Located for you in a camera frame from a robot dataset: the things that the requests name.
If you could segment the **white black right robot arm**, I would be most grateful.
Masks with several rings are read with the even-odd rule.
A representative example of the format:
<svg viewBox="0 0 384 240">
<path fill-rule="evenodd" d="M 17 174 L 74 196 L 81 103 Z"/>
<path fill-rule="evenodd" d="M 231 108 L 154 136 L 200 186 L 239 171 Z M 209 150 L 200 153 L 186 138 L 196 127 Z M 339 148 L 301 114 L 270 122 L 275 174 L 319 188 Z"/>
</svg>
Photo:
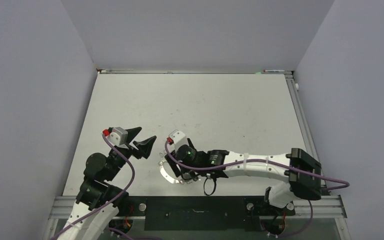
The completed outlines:
<svg viewBox="0 0 384 240">
<path fill-rule="evenodd" d="M 275 214 L 296 199 L 318 201 L 322 197 L 321 164 L 301 148 L 279 155 L 250 155 L 228 150 L 197 151 L 184 144 L 165 153 L 181 174 L 216 182 L 218 178 L 255 177 L 277 181 L 266 188 L 263 209 Z"/>
</svg>

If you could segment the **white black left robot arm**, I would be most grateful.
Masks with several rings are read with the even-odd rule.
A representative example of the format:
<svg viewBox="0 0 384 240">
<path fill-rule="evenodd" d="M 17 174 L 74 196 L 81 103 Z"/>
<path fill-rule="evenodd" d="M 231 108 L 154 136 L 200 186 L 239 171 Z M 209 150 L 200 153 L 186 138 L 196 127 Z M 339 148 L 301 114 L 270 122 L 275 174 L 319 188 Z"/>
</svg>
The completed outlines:
<svg viewBox="0 0 384 240">
<path fill-rule="evenodd" d="M 114 227 L 120 235 L 126 233 L 123 228 L 129 225 L 128 218 L 136 211 L 136 202 L 129 199 L 128 193 L 136 175 L 129 159 L 148 159 L 157 140 L 154 135 L 135 141 L 141 130 L 141 127 L 108 127 L 102 131 L 101 136 L 110 152 L 107 155 L 96 152 L 87 158 L 83 182 L 68 219 L 52 239 L 96 240 L 107 227 Z M 126 187 L 112 185 L 110 182 L 125 165 L 131 169 Z"/>
</svg>

